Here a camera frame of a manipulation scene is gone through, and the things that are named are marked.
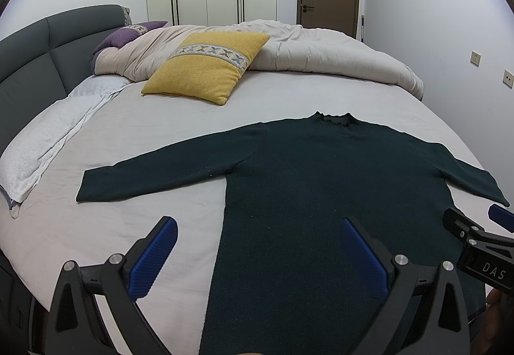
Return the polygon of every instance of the wall socket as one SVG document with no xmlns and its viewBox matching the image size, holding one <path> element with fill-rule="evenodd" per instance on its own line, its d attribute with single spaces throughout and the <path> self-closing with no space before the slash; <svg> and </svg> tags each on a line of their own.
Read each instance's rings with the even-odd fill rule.
<svg viewBox="0 0 514 355">
<path fill-rule="evenodd" d="M 512 83 L 514 83 L 514 75 L 508 71 L 505 71 L 503 76 L 503 82 L 505 82 L 509 87 L 512 88 Z"/>
<path fill-rule="evenodd" d="M 476 66 L 480 66 L 481 55 L 476 52 L 471 52 L 471 63 Z"/>
</svg>

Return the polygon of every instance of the sweater sleeve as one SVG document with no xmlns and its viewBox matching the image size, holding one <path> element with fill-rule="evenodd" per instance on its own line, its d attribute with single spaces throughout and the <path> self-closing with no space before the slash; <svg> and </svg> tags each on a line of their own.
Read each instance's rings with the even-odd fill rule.
<svg viewBox="0 0 514 355">
<path fill-rule="evenodd" d="M 443 178 L 476 196 L 509 206 L 509 202 L 489 172 L 458 160 L 440 143 L 428 143 L 417 138 L 413 139 L 417 141 L 413 142 L 413 146 L 421 149 L 425 159 L 440 172 Z"/>
<path fill-rule="evenodd" d="M 165 146 L 84 172 L 77 201 L 111 201 L 163 191 L 228 174 L 258 149 L 257 123 Z"/>
</svg>

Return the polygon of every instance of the rumpled comforter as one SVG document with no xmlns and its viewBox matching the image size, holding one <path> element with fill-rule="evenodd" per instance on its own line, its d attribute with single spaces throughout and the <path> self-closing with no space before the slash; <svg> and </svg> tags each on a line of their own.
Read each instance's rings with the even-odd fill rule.
<svg viewBox="0 0 514 355">
<path fill-rule="evenodd" d="M 145 81 L 187 36 L 202 31 L 252 31 L 270 35 L 249 69 L 343 75 L 398 85 L 418 99 L 423 97 L 423 82 L 408 66 L 391 56 L 338 31 L 304 29 L 301 25 L 269 20 L 230 26 L 182 25 L 155 29 L 119 49 L 101 51 L 94 73 Z"/>
</svg>

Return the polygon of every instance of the sweater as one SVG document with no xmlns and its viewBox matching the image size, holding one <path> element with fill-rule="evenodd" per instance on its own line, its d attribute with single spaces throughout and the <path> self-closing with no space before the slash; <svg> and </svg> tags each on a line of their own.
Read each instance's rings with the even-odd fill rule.
<svg viewBox="0 0 514 355">
<path fill-rule="evenodd" d="M 508 206 L 488 172 L 441 144 L 319 112 L 85 171 L 76 200 L 126 199 L 219 175 L 227 179 L 225 216 L 200 355 L 345 353 L 379 306 L 341 249 L 345 217 L 393 255 L 437 266 L 455 264 L 462 248 L 442 223 L 454 205 L 446 181 Z M 475 312 L 484 286 L 459 278 Z"/>
</svg>

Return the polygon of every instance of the headboard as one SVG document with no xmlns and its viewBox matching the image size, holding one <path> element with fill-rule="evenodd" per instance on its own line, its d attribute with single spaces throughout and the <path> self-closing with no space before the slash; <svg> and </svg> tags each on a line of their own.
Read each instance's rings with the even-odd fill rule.
<svg viewBox="0 0 514 355">
<path fill-rule="evenodd" d="M 0 155 L 41 111 L 92 74 L 92 52 L 125 25 L 122 7 L 77 8 L 0 40 Z"/>
</svg>

